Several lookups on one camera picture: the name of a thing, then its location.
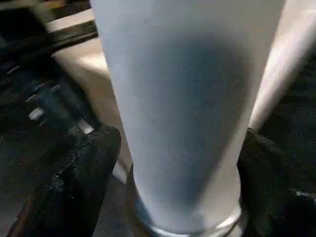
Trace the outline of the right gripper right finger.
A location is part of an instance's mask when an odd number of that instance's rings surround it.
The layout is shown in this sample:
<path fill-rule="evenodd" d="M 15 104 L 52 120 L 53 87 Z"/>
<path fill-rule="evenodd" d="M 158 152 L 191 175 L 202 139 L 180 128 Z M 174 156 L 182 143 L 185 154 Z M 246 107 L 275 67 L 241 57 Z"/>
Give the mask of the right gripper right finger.
<path fill-rule="evenodd" d="M 248 129 L 237 167 L 245 237 L 316 235 L 316 186 L 274 142 Z"/>

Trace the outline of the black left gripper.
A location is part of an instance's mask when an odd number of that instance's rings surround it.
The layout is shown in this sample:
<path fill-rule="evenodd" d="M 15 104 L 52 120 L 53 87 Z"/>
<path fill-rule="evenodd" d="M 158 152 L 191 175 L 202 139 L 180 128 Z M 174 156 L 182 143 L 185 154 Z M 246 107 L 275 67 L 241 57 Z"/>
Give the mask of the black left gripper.
<path fill-rule="evenodd" d="M 50 127 L 70 136 L 85 136 L 98 129 L 99 120 L 83 89 L 52 57 L 59 50 L 97 36 L 93 21 L 49 32 L 38 20 L 1 20 L 1 113 L 12 113 L 22 103 L 26 86 L 14 74 L 30 74 L 31 81 L 49 82 L 47 118 Z"/>

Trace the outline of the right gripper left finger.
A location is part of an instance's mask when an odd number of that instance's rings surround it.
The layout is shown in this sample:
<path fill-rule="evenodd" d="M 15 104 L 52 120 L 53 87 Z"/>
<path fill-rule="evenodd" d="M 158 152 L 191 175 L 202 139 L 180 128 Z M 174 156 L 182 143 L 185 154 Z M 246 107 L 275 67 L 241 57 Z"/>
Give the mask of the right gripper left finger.
<path fill-rule="evenodd" d="M 17 128 L 5 134 L 5 235 L 90 237 L 117 162 L 121 136 L 103 125 L 85 136 Z"/>

